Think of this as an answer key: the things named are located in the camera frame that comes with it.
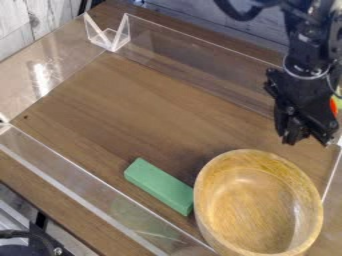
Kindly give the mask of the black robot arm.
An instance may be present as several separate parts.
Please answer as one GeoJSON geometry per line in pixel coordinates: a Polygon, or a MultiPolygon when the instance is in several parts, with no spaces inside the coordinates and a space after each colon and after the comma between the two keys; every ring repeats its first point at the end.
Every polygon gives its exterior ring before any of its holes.
{"type": "Polygon", "coordinates": [[[251,0],[238,11],[230,0],[214,0],[239,22],[279,7],[283,12],[289,51],[279,69],[266,71],[264,90],[274,98],[278,136],[293,145],[313,137],[329,145],[339,130],[338,92],[342,81],[342,0],[251,0]]]}

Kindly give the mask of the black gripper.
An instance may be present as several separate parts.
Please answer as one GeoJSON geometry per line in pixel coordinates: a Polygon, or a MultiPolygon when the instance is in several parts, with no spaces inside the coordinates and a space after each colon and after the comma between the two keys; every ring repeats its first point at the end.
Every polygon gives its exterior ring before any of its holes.
{"type": "Polygon", "coordinates": [[[314,138],[327,146],[339,124],[330,109],[333,92],[326,80],[297,79],[278,69],[268,69],[266,76],[264,90],[275,100],[274,122],[282,143],[295,145],[311,130],[314,138]]]}

